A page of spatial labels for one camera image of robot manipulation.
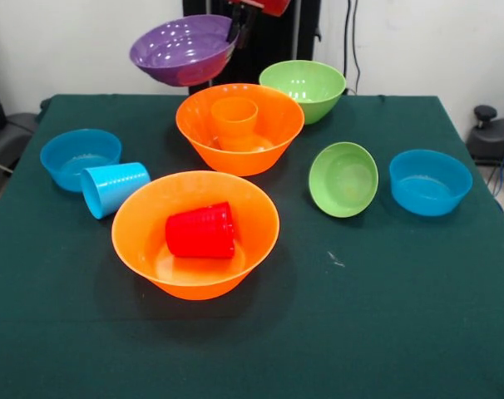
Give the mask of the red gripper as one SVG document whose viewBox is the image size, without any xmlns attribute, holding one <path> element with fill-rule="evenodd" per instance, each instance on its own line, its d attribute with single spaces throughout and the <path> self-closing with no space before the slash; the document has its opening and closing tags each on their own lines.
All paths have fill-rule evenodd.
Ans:
<svg viewBox="0 0 504 399">
<path fill-rule="evenodd" d="M 258 8 L 262 13 L 273 17 L 282 16 L 290 4 L 290 0 L 235 0 L 235 2 Z M 239 4 L 232 6 L 231 23 L 226 37 L 227 42 L 233 42 L 239 36 L 237 47 L 244 49 L 247 46 L 257 17 L 255 8 L 245 8 L 246 20 L 240 26 L 243 7 Z"/>
</svg>

